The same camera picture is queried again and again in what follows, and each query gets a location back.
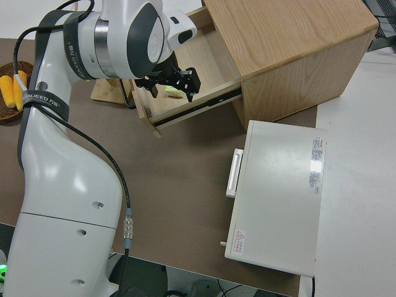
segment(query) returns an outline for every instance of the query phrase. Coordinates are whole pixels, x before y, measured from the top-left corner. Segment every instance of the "wooden cabinet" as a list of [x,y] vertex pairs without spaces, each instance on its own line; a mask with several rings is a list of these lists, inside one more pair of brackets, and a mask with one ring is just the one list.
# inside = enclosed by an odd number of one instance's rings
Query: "wooden cabinet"
[[250,119],[276,121],[342,94],[377,30],[361,0],[205,0],[198,34],[176,56],[202,82],[192,103],[132,83],[139,117],[160,129],[233,101]]

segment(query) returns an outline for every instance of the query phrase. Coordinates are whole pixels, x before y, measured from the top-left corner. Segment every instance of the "sticker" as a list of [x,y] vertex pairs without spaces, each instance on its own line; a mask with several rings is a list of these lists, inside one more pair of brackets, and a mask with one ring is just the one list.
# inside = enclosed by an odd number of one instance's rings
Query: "sticker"
[[233,254],[242,254],[245,245],[246,232],[243,230],[235,230]]
[[311,165],[309,167],[309,188],[319,194],[322,186],[323,139],[319,136],[312,142]]

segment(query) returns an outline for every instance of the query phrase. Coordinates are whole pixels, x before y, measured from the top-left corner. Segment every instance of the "cable connector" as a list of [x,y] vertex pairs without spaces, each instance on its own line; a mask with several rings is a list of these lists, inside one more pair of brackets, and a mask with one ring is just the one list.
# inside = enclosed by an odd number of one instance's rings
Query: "cable connector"
[[132,219],[132,210],[126,210],[124,219],[124,249],[131,249],[132,236],[134,234],[134,221]]

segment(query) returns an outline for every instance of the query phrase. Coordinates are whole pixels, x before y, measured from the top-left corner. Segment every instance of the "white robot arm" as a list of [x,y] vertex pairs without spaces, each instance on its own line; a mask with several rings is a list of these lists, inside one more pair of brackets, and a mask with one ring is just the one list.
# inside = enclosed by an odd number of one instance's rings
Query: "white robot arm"
[[[61,29],[46,29],[54,25]],[[71,87],[80,79],[140,79],[154,95],[155,84],[167,82],[191,98],[199,79],[195,69],[178,68],[173,51],[197,29],[180,11],[164,13],[161,0],[103,0],[101,13],[57,9],[40,27],[18,147],[25,197],[4,297],[109,297],[118,290],[105,268],[122,187],[107,163],[73,143],[42,110],[67,121]],[[130,226],[127,232],[129,249]]]

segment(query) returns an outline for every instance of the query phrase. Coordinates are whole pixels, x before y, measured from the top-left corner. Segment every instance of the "open drawer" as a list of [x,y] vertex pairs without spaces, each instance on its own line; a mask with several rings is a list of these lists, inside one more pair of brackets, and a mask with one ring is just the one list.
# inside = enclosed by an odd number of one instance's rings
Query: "open drawer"
[[241,76],[207,8],[192,11],[189,17],[198,29],[197,35],[175,53],[182,70],[188,67],[197,70],[201,86],[193,101],[189,103],[185,94],[170,98],[162,85],[157,85],[158,95],[153,98],[131,80],[139,118],[157,137],[163,127],[242,97]]

